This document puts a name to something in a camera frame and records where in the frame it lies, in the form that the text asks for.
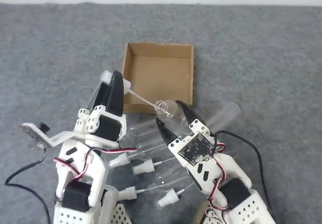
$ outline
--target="open cardboard box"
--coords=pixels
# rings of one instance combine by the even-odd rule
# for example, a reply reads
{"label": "open cardboard box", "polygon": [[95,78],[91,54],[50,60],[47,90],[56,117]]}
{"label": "open cardboard box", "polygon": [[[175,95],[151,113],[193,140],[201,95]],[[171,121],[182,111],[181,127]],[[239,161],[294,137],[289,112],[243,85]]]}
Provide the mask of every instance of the open cardboard box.
{"label": "open cardboard box", "polygon": [[[122,74],[132,91],[152,103],[181,100],[192,105],[193,57],[189,44],[127,43]],[[131,94],[125,95],[124,112],[155,113]]]}

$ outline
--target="black cable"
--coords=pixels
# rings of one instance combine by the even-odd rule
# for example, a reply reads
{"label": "black cable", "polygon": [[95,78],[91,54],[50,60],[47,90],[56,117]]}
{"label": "black cable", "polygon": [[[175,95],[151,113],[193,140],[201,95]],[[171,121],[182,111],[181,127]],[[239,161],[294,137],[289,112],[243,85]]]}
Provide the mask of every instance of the black cable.
{"label": "black cable", "polygon": [[44,156],[36,161],[36,162],[33,162],[31,164],[28,164],[20,169],[18,169],[17,171],[15,171],[13,174],[11,174],[5,181],[5,186],[12,186],[12,187],[17,187],[17,188],[20,188],[20,189],[23,189],[23,190],[26,190],[30,193],[32,193],[38,200],[40,200],[40,202],[43,204],[44,206],[44,209],[45,209],[45,212],[46,212],[46,217],[47,217],[47,222],[48,224],[51,224],[51,220],[50,220],[50,214],[49,214],[49,210],[48,210],[48,206],[46,204],[46,202],[44,201],[44,199],[36,192],[34,191],[33,189],[30,189],[26,186],[23,186],[23,185],[19,185],[19,184],[12,184],[12,183],[9,183],[15,176],[17,176],[18,174],[20,174],[21,172],[27,170],[27,169],[30,169],[32,167],[34,167],[35,165],[38,165],[40,164],[41,162],[44,161],[45,157],[47,155],[47,150],[44,149]]}
{"label": "black cable", "polygon": [[227,222],[226,222],[226,220],[225,220],[225,217],[224,217],[224,215],[223,215],[223,210],[221,211],[221,219],[223,220],[223,222],[224,222],[225,224],[227,224]]}
{"label": "black cable", "polygon": [[221,130],[221,131],[218,131],[216,132],[213,137],[215,139],[215,143],[217,144],[217,136],[221,133],[225,133],[227,135],[230,135],[232,137],[235,137],[241,141],[243,141],[244,143],[248,144],[249,146],[251,146],[256,154],[257,154],[257,157],[258,157],[258,161],[259,161],[259,164],[260,164],[260,174],[261,174],[261,180],[262,180],[262,185],[263,185],[263,189],[264,189],[264,195],[265,195],[265,199],[266,199],[266,202],[267,202],[267,206],[268,206],[268,211],[270,212],[270,214],[272,215],[273,217],[273,211],[272,211],[272,206],[271,206],[271,202],[270,202],[270,199],[269,199],[269,196],[268,196],[268,192],[267,192],[267,188],[266,188],[266,184],[265,184],[265,179],[264,179],[264,170],[263,170],[263,162],[262,162],[262,157],[261,157],[261,154],[260,152],[258,151],[258,149],[255,147],[255,145],[253,145],[251,142],[249,142],[248,140],[238,136],[237,134],[234,134],[232,132],[228,132],[228,131],[225,131],[225,130]]}

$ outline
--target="metal spring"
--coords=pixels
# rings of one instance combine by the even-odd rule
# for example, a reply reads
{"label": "metal spring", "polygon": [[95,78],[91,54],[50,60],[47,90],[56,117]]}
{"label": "metal spring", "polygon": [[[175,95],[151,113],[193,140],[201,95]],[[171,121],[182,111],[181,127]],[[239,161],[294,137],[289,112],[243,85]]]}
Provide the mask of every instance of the metal spring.
{"label": "metal spring", "polygon": [[168,108],[168,104],[162,100],[157,100],[154,104],[154,110],[159,114],[167,113]]}

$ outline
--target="circuit board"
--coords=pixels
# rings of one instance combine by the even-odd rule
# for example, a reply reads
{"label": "circuit board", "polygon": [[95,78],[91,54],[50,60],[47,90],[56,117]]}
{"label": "circuit board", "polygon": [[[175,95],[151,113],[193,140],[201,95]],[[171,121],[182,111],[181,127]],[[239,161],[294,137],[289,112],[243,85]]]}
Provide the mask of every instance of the circuit board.
{"label": "circuit board", "polygon": [[191,165],[196,165],[213,149],[213,145],[201,134],[194,136],[178,154]]}

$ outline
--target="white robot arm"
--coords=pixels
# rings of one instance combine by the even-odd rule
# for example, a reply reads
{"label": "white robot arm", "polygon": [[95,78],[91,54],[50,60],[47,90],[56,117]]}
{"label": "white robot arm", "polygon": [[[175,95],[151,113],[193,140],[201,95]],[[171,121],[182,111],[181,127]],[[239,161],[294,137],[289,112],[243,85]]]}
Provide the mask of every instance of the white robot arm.
{"label": "white robot arm", "polygon": [[[108,83],[101,81],[88,107],[78,111],[73,131],[63,131],[49,138],[46,135],[49,127],[45,124],[22,125],[40,148],[62,144],[59,156],[54,158],[58,173],[54,224],[110,222],[117,193],[115,189],[104,190],[109,167],[100,156],[101,152],[135,151],[133,148],[104,149],[119,148],[118,141],[126,133],[123,91],[123,76],[118,71],[111,75]],[[91,184],[82,182],[84,176],[92,180]]]}
{"label": "white robot arm", "polygon": [[185,103],[177,104],[185,113],[192,136],[180,139],[159,119],[156,123],[169,150],[200,191],[209,196],[208,210],[225,224],[275,224],[246,173],[231,156],[215,152],[218,142],[202,119]]}

